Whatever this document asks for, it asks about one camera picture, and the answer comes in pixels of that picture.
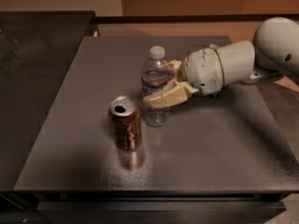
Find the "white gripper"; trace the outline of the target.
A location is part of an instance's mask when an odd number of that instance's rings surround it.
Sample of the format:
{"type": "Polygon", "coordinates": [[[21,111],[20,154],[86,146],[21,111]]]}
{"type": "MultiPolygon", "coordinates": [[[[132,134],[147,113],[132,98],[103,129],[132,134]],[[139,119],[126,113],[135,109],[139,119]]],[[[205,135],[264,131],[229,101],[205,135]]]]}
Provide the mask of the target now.
{"type": "Polygon", "coordinates": [[[176,78],[181,78],[182,73],[183,79],[187,82],[176,82],[169,91],[145,96],[143,102],[151,108],[179,105],[186,102],[196,92],[205,96],[217,93],[223,87],[221,60],[218,52],[212,48],[190,53],[183,63],[177,60],[166,62],[162,68],[171,68],[176,78]]]}

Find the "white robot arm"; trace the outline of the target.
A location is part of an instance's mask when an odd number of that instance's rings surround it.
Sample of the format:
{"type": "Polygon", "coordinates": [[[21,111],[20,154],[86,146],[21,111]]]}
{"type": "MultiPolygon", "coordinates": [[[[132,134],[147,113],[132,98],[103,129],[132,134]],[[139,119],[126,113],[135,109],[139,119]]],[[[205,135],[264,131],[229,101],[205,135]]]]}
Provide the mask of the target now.
{"type": "Polygon", "coordinates": [[[152,108],[181,104],[192,95],[216,94],[231,84],[256,84],[282,76],[299,79],[299,24],[276,17],[264,21],[253,40],[211,45],[169,63],[175,77],[143,98],[152,108]]]}

